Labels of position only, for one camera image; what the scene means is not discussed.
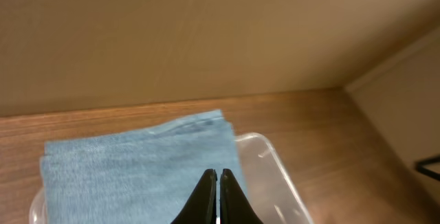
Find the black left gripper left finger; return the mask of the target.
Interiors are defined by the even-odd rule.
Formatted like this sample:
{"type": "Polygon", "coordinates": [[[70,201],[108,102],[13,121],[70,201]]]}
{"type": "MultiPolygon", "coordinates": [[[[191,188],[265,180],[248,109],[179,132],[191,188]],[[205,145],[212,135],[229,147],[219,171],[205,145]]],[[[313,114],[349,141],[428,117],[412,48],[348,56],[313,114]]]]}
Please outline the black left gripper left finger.
{"type": "Polygon", "coordinates": [[[215,224],[217,222],[216,194],[216,171],[207,169],[171,224],[215,224]]]}

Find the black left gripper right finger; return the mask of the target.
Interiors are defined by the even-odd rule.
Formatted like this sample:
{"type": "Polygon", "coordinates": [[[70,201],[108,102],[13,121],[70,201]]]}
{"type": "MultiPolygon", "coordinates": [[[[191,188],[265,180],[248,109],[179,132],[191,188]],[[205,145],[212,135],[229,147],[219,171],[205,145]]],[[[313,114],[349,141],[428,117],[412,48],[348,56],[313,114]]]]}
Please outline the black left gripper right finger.
{"type": "Polygon", "coordinates": [[[220,178],[220,224],[263,224],[230,169],[220,178]]]}

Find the blue denim cloth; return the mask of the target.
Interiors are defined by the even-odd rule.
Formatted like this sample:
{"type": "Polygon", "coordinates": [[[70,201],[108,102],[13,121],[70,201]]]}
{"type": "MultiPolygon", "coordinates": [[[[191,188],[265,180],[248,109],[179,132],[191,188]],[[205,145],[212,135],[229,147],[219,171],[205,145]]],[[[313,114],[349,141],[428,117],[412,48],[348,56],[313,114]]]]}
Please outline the blue denim cloth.
{"type": "Polygon", "coordinates": [[[219,110],[149,128],[45,144],[50,223],[170,223],[207,169],[245,186],[231,123],[219,110]]]}

